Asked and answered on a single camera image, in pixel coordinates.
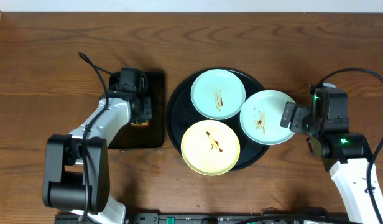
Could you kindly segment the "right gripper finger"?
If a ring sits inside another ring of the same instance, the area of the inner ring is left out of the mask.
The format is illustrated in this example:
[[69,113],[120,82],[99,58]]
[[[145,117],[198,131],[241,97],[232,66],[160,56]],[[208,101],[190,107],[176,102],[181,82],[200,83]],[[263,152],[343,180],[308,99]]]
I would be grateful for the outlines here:
[[307,106],[296,106],[293,114],[290,130],[296,134],[307,134],[307,118],[310,115],[310,110]]
[[292,102],[286,102],[284,111],[282,113],[280,126],[283,128],[288,128],[292,123],[293,116],[295,114],[296,104]]

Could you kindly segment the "yellow green scrub sponge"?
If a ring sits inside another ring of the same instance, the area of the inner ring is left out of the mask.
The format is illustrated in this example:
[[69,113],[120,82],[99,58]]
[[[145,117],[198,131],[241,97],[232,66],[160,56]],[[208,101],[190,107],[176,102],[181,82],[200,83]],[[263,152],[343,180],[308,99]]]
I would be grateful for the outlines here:
[[146,127],[146,126],[149,126],[149,122],[146,121],[146,122],[143,122],[143,123],[131,123],[131,126],[134,126],[134,127]]

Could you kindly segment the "light blue plate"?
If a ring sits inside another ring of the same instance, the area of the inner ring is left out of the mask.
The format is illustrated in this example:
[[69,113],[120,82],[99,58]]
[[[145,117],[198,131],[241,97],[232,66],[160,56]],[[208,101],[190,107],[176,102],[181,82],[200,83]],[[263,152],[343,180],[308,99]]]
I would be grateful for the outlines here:
[[191,86],[191,102],[203,116],[224,120],[235,116],[246,100],[245,87],[238,76],[224,69],[207,70]]
[[286,103],[294,100],[277,90],[264,90],[250,96],[240,112],[240,125],[244,134],[263,145],[277,145],[288,141],[294,133],[288,126],[281,127]]

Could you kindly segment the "pale yellow plate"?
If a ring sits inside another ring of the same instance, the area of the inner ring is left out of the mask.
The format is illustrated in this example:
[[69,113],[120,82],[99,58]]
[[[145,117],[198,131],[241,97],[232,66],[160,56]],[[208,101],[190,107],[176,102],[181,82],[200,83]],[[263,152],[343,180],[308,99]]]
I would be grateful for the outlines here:
[[230,171],[241,152],[239,138],[226,124],[215,120],[191,125],[181,141],[183,160],[195,172],[216,176]]

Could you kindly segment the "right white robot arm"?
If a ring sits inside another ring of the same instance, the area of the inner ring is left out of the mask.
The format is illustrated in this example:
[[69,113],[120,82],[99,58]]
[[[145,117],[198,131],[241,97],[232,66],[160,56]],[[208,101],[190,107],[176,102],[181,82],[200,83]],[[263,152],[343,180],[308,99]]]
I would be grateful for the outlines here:
[[383,195],[374,155],[366,137],[349,131],[348,96],[338,88],[313,91],[311,104],[286,102],[280,126],[307,136],[312,154],[330,173],[348,218],[356,223],[383,223]]

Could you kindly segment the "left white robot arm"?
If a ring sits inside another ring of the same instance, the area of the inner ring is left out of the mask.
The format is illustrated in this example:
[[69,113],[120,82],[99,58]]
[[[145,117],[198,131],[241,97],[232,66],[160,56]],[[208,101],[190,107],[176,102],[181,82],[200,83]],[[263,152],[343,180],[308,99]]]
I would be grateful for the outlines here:
[[146,111],[147,82],[115,84],[79,127],[47,141],[42,200],[68,210],[78,222],[124,223],[126,207],[110,195],[108,146],[130,121]]

